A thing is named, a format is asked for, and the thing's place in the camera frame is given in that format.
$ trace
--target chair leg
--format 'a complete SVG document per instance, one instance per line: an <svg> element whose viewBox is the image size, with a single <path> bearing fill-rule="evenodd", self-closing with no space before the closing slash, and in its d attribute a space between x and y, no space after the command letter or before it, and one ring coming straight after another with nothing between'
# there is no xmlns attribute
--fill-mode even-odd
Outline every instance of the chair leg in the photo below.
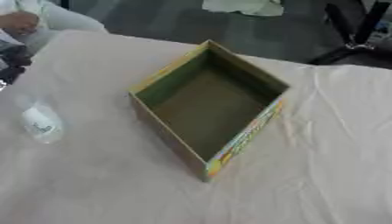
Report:
<svg viewBox="0 0 392 224"><path fill-rule="evenodd" d="M356 44L365 44L372 32L375 30L377 24L382 20L382 17L387 12L390 3L376 1L372 10L366 15L360 28L355 34L354 40Z"/></svg>
<svg viewBox="0 0 392 224"><path fill-rule="evenodd" d="M69 0L61 0L60 5L61 5L61 7L69 10L69 6L70 6L69 5Z"/></svg>
<svg viewBox="0 0 392 224"><path fill-rule="evenodd" d="M332 63L342 60L348 56L356 54L355 50L349 50L344 46L335 49L331 52L325 53L316 59L312 59L308 62L308 64L315 65L315 66L322 66L322 65L331 65Z"/></svg>
<svg viewBox="0 0 392 224"><path fill-rule="evenodd" d="M354 33L354 31L352 26L348 23L348 20L343 15L343 12L338 6L331 3L325 7L325 11L331 19L333 27L338 31L345 44L350 43L350 36Z"/></svg>

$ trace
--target gray floor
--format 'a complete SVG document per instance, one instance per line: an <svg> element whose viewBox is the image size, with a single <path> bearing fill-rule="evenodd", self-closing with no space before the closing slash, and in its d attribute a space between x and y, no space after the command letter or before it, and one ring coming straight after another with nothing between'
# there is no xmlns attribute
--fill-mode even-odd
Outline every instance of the gray floor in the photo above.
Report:
<svg viewBox="0 0 392 224"><path fill-rule="evenodd" d="M324 23L326 0L285 0L281 17L250 17L212 13L202 0L71 0L73 10L101 20L123 35L201 43L214 39L231 50L258 57L306 62L339 46L340 39ZM353 0L334 0L353 25L362 19ZM384 63L356 58L340 63L384 67Z"/></svg>

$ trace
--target person's leg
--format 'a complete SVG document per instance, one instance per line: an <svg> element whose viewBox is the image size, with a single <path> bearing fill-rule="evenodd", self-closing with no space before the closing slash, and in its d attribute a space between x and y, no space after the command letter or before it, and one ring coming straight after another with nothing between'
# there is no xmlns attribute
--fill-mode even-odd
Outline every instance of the person's leg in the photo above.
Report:
<svg viewBox="0 0 392 224"><path fill-rule="evenodd" d="M44 1L42 18L46 21L49 29L52 30L108 32L104 25L97 20L63 9L58 5L47 1Z"/></svg>

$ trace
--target cardboard box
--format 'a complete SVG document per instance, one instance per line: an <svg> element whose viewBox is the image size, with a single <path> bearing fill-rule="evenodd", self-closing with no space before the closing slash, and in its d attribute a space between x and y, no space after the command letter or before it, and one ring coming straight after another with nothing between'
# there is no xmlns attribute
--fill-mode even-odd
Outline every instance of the cardboard box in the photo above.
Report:
<svg viewBox="0 0 392 224"><path fill-rule="evenodd" d="M208 181L279 113L287 88L209 40L129 93L140 119Z"/></svg>

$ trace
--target plastic bottle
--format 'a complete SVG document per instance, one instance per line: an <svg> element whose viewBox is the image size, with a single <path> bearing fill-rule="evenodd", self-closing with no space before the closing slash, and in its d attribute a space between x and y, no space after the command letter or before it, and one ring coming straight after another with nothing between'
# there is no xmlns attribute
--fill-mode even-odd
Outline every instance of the plastic bottle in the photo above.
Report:
<svg viewBox="0 0 392 224"><path fill-rule="evenodd" d="M49 105L29 96L18 96L16 102L23 111L21 123L34 139L43 144L51 144L62 138L63 123Z"/></svg>

